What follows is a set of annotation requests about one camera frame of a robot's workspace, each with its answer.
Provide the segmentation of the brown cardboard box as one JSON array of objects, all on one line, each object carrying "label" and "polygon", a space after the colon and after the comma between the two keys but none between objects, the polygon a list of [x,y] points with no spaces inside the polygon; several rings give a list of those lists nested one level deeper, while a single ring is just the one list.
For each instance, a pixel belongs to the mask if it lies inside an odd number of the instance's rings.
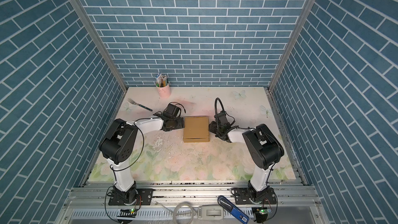
[{"label": "brown cardboard box", "polygon": [[184,143],[203,143],[209,141],[209,120],[207,116],[191,116],[184,119]]}]

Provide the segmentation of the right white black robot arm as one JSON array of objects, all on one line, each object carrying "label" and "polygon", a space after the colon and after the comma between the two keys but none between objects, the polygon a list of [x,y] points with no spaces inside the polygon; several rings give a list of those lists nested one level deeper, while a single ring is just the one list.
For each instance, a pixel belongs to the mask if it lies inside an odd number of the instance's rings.
[{"label": "right white black robot arm", "polygon": [[225,111],[215,114],[209,131],[217,138],[229,143],[242,143],[247,146],[255,163],[254,173],[248,182],[247,196],[253,203],[276,204],[277,196],[268,180],[274,166],[284,156],[285,151],[271,130],[265,124],[255,128],[240,128],[228,122]]}]

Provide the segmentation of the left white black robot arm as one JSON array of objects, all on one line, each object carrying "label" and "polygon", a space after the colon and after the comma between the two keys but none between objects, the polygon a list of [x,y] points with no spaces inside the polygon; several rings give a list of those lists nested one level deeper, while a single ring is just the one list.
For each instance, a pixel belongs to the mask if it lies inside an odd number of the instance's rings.
[{"label": "left white black robot arm", "polygon": [[122,119],[114,120],[98,146],[115,178],[109,193],[110,205],[133,205],[142,200],[130,172],[130,167],[138,158],[129,163],[137,135],[141,134],[144,138],[146,133],[153,131],[169,132],[183,129],[184,118],[181,117],[181,113],[185,112],[183,105],[171,102],[164,111],[156,112],[147,118],[140,118],[131,123]]}]

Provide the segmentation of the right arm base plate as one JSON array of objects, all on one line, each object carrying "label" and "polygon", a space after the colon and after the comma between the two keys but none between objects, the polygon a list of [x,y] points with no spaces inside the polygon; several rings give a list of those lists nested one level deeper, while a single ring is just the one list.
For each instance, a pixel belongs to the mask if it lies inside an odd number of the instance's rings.
[{"label": "right arm base plate", "polygon": [[276,204],[277,196],[271,187],[257,192],[253,188],[231,188],[230,192],[238,205],[243,204]]}]

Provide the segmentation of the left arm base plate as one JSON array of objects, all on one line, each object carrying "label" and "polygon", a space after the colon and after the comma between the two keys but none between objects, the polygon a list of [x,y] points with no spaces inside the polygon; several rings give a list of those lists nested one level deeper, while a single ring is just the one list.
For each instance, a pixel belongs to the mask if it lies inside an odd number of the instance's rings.
[{"label": "left arm base plate", "polygon": [[133,188],[124,192],[113,187],[112,190],[107,193],[107,196],[109,197],[108,205],[111,206],[150,205],[153,189]]}]

